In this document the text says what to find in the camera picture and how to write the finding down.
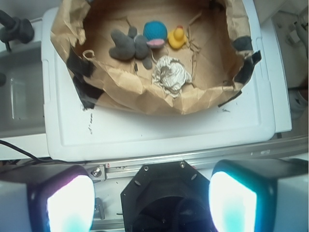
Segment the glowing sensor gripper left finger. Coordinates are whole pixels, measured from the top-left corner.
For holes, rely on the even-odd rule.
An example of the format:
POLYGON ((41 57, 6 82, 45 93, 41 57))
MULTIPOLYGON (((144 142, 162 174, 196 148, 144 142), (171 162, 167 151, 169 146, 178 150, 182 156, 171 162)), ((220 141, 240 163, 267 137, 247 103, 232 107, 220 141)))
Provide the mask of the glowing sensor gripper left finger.
POLYGON ((0 169, 2 232, 88 232, 94 208, 94 184, 80 165, 0 169))

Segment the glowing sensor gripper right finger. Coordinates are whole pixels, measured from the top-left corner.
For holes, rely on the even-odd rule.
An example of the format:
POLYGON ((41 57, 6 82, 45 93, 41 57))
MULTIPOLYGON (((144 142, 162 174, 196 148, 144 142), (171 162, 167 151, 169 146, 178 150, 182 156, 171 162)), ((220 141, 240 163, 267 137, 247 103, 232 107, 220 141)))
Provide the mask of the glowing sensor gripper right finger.
POLYGON ((307 232, 309 162, 223 159, 212 171, 209 207, 220 232, 307 232))

